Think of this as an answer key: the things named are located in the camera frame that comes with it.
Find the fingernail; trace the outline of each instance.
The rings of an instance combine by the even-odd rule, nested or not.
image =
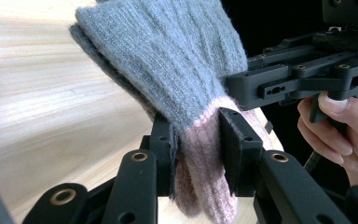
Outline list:
[[[344,156],[350,156],[353,153],[353,150],[351,148],[347,148],[342,155]]]
[[[341,164],[344,163],[344,159],[342,158],[341,155],[339,155],[339,157],[337,158],[336,163],[337,163],[338,165],[341,165]]]
[[[319,106],[333,113],[340,113],[348,107],[348,100],[336,101],[328,98],[327,92],[319,94]]]

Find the light wood surface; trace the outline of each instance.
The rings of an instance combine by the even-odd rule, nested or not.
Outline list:
[[[93,4],[0,0],[0,195],[16,223],[57,184],[112,178],[150,134],[142,108],[69,36],[75,9]],[[240,199],[236,223],[255,223],[252,202]],[[159,223],[209,223],[168,199],[158,206]]]

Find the screw hole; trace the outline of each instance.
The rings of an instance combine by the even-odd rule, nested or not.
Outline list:
[[[272,94],[279,93],[280,91],[281,91],[280,87],[275,87],[274,89],[272,89]]]
[[[318,219],[318,223],[321,224],[334,224],[333,220],[327,215],[320,214],[316,217]]]
[[[131,156],[133,161],[145,161],[147,159],[147,154],[143,152],[137,152]]]
[[[120,223],[127,224],[132,223],[135,220],[135,215],[131,212],[127,212],[120,217]]]
[[[287,158],[285,155],[281,153],[274,153],[271,155],[271,158],[278,162],[287,162],[289,161],[289,158]]]
[[[251,141],[253,141],[253,138],[249,137],[249,136],[246,136],[246,137],[243,138],[243,140],[246,141],[246,142],[251,142]]]
[[[50,198],[50,203],[53,205],[63,205],[71,202],[76,196],[74,189],[62,189],[53,194]]]

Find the black mechanical bracket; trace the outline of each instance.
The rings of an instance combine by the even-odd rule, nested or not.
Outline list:
[[[169,153],[158,153],[171,150],[164,138],[171,124],[158,119],[153,130],[159,132],[152,131],[141,144],[148,148],[127,153],[115,178],[90,192],[78,184],[56,186],[23,223],[158,223],[158,196],[170,190],[165,173],[172,166],[160,162],[168,161]],[[229,189],[237,197],[255,196],[259,223],[358,223],[358,187],[351,188],[340,209],[293,156],[265,151],[239,113],[220,108],[219,119]]]
[[[244,110],[287,105],[321,91],[335,100],[358,97],[358,29],[284,39],[248,64],[249,71],[226,78],[228,94]],[[326,118],[314,104],[310,121]]]

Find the knitted fabric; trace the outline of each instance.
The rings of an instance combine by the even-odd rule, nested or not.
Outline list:
[[[88,55],[107,74],[117,74],[117,69],[116,82],[125,83],[128,91],[139,90],[135,96],[141,103],[150,102],[179,130],[179,161],[186,161],[177,168],[176,201],[181,210],[194,216],[200,205],[214,222],[231,222],[236,199],[229,195],[220,161],[217,109],[238,108],[216,77],[247,66],[220,3],[104,1],[79,9],[76,17],[85,35],[74,29],[71,33]],[[246,117],[262,127],[253,111]],[[268,139],[261,130],[258,133]]]

